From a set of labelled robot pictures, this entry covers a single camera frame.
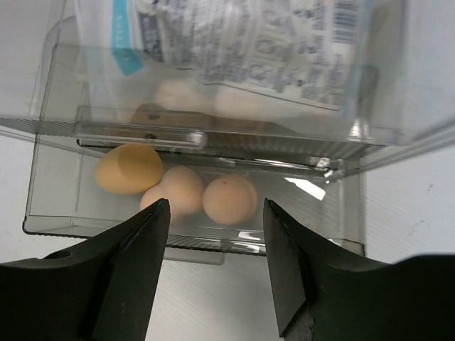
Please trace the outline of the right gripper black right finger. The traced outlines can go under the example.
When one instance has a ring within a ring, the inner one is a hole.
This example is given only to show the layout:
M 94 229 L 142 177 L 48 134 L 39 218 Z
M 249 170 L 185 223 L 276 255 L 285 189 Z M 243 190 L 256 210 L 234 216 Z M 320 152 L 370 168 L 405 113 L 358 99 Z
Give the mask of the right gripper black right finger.
M 387 264 L 355 254 L 264 201 L 264 239 L 285 340 L 453 340 L 454 257 Z

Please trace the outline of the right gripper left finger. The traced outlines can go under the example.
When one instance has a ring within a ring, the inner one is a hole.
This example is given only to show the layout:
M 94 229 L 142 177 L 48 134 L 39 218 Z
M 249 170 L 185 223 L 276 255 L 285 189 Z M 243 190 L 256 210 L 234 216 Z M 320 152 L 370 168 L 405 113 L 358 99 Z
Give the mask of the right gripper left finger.
M 170 225 L 160 199 L 42 259 L 1 265 L 2 340 L 144 340 Z

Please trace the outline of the beige makeup sponge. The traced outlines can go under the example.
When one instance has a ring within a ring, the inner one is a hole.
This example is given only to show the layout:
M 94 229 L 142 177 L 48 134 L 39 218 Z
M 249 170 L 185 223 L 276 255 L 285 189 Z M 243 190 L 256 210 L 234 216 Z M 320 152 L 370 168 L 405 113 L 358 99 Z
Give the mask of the beige makeup sponge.
M 170 223 L 175 224 L 182 217 L 197 214 L 203 209 L 204 191 L 203 181 L 194 170 L 186 166 L 172 167 L 158 185 L 143 194 L 139 209 L 143 210 L 161 198 L 167 199 Z
M 209 90 L 185 80 L 163 81 L 154 94 L 154 103 L 178 112 L 199 112 L 228 119 L 262 121 L 265 106 L 253 94 L 222 87 Z
M 158 184 L 164 165 L 152 146 L 125 144 L 106 153 L 95 170 L 97 184 L 109 193 L 134 195 Z
M 247 177 L 226 174 L 213 180 L 203 194 L 203 209 L 212 221 L 237 225 L 248 221 L 256 212 L 258 194 Z

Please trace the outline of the clear acrylic organizer box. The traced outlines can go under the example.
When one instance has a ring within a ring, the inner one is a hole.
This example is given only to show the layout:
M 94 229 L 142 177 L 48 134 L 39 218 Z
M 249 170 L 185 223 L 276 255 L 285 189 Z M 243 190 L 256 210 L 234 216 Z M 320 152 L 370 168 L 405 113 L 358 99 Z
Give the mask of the clear acrylic organizer box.
M 241 90 L 265 106 L 262 121 L 155 104 L 167 80 L 229 86 L 203 84 L 194 62 L 190 70 L 152 62 L 123 75 L 108 2 L 1 2 L 1 135 L 28 142 L 26 234 L 91 237 L 137 213 L 146 191 L 109 193 L 95 170 L 112 149 L 139 144 L 154 148 L 164 174 L 189 167 L 205 189 L 238 174 L 258 194 L 242 224 L 218 224 L 204 209 L 182 217 L 171 224 L 172 247 L 264 255 L 270 199 L 375 259 L 454 252 L 453 1 L 371 1 L 342 107 Z

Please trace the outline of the white blue sachet packet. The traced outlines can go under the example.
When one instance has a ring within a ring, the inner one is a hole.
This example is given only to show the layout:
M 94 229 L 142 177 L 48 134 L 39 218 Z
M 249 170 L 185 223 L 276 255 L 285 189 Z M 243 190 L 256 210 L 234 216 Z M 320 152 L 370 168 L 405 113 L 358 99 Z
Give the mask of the white blue sachet packet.
M 338 111 L 373 10 L 371 1 L 196 1 L 198 79 Z

